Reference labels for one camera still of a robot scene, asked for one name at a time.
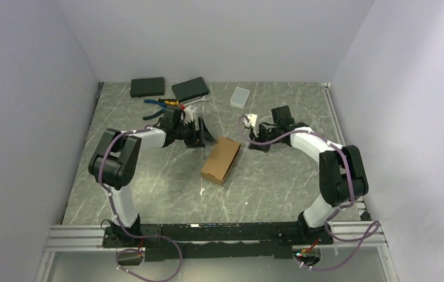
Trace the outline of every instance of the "metal frame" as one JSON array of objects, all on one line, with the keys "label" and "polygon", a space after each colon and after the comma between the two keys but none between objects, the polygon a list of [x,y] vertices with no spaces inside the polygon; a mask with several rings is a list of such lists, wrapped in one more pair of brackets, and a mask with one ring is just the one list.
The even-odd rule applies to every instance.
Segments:
[{"label": "metal frame", "polygon": [[[345,140],[341,129],[339,127],[338,118],[332,104],[331,93],[329,91],[330,83],[322,84],[322,91],[324,98],[328,104],[329,113],[333,121],[333,126],[336,132],[338,142],[345,145]],[[358,213],[361,215],[367,211],[363,198],[359,198],[356,202]],[[362,236],[372,221],[333,221],[331,222],[331,230],[338,237],[344,239],[353,239]],[[52,262],[57,252],[111,252],[116,253],[122,249],[119,248],[103,248],[102,239],[104,237],[104,231],[99,225],[54,225],[49,232],[48,240],[45,245],[45,249],[40,260],[38,271],[36,273],[36,282],[47,282],[49,274],[51,272]],[[224,241],[224,243],[237,243],[239,241]],[[196,244],[203,244],[207,242],[197,241]],[[335,248],[336,254],[339,248],[343,247],[355,247],[354,243],[345,243],[334,239],[333,244],[319,245],[320,248]],[[292,246],[294,250],[304,249],[310,247],[308,245],[295,245]],[[367,238],[362,247],[377,247],[379,258],[382,263],[383,270],[385,272],[386,280],[388,282],[399,281],[393,266],[393,261],[390,256],[386,237],[382,227],[371,237]]]}]

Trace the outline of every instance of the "white object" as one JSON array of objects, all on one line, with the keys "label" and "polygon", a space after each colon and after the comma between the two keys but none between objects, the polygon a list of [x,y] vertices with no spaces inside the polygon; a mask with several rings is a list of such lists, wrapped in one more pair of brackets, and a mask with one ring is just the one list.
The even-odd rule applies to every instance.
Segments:
[{"label": "white object", "polygon": [[337,208],[338,207],[331,207],[326,203],[322,195],[319,195],[313,204],[303,213],[306,224],[311,228],[323,226],[325,219],[327,219]]},{"label": "white object", "polygon": [[243,109],[244,105],[246,104],[246,101],[248,100],[248,97],[249,97],[249,90],[236,87],[236,90],[234,91],[234,94],[232,94],[231,97],[231,106]]},{"label": "white object", "polygon": [[197,109],[198,108],[196,106],[190,105],[183,110],[183,112],[185,113],[185,118],[183,119],[184,125],[194,121]]},{"label": "white object", "polygon": [[151,130],[141,133],[131,134],[130,136],[140,137],[141,151],[146,151],[152,148],[161,148],[165,144],[166,132],[159,128],[150,127]]},{"label": "white object", "polygon": [[[308,132],[313,132],[313,130],[309,127],[299,127],[296,130],[306,130]],[[319,154],[325,151],[334,151],[333,148],[329,147],[324,141],[314,135],[310,135],[307,133],[294,133],[290,136],[291,146],[303,151],[305,154],[309,155],[316,162],[319,162]],[[342,148],[343,145],[333,143],[329,141],[331,144],[335,145],[338,148]]]},{"label": "white object", "polygon": [[[110,188],[119,219],[125,227],[132,226],[137,219],[138,213],[133,205],[132,190],[130,189],[130,186],[121,187],[119,190],[115,190],[114,187]],[[119,225],[116,217],[111,217],[111,220]]]},{"label": "white object", "polygon": [[258,122],[258,115],[255,115],[253,113],[250,113],[249,115],[246,115],[249,119],[249,121],[244,120],[244,127],[246,128],[252,128],[253,134],[258,137],[258,133],[260,130],[260,123]]}]

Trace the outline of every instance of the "white wall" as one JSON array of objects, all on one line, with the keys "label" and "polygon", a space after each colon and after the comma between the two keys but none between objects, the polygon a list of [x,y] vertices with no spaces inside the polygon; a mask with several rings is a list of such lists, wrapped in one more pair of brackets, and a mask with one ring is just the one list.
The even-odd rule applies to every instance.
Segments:
[{"label": "white wall", "polygon": [[375,1],[332,86],[401,281],[444,281],[444,1]]},{"label": "white wall", "polygon": [[97,88],[54,0],[0,0],[0,281],[33,281]]},{"label": "white wall", "polygon": [[101,81],[331,81],[373,0],[57,0]]}]

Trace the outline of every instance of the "screwdriver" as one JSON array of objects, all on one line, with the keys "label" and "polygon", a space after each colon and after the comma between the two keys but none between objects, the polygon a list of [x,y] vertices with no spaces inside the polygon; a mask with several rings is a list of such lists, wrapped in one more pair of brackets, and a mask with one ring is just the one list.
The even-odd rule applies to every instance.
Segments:
[{"label": "screwdriver", "polygon": [[178,106],[180,105],[180,101],[176,99],[161,99],[158,98],[158,102],[165,103],[167,105]]}]

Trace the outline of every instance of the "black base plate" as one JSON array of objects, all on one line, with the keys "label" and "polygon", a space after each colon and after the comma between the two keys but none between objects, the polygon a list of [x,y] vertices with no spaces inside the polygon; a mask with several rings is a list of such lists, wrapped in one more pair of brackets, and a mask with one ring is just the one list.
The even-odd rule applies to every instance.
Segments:
[{"label": "black base plate", "polygon": [[[161,234],[175,240],[185,259],[217,257],[274,256],[291,259],[293,245],[332,244],[324,229],[300,236],[296,222],[214,223],[214,224],[142,224],[144,235]],[[111,234],[110,227],[106,234]],[[136,248],[140,239],[123,243],[105,236],[104,248]],[[178,259],[175,246],[160,239],[146,239],[145,261]]]}]

